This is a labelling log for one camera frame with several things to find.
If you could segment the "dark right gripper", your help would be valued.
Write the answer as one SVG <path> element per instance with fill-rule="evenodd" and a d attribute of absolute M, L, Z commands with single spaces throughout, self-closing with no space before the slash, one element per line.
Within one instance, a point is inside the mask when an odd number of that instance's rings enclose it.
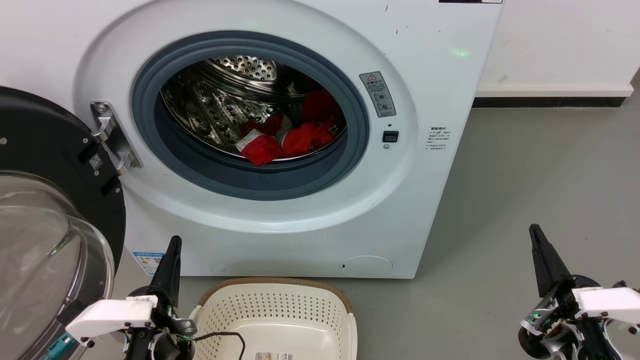
<path fill-rule="evenodd" d="M 601 286 L 587 276 L 572 276 L 539 224 L 530 224 L 529 236 L 541 301 L 521 322 L 519 345 L 538 360 L 610 360 L 605 316 L 580 310 L 574 294 Z"/>

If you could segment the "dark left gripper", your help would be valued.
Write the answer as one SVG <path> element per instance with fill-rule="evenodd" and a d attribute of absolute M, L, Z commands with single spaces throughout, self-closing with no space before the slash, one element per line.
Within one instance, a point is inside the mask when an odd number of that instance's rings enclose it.
<path fill-rule="evenodd" d="M 151 309 L 150 320 L 142 326 L 126 325 L 126 360 L 192 360 L 195 355 L 192 320 L 180 318 L 175 309 L 179 305 L 182 238 L 173 235 L 150 285 L 140 287 L 130 296 L 156 296 L 157 305 Z"/>

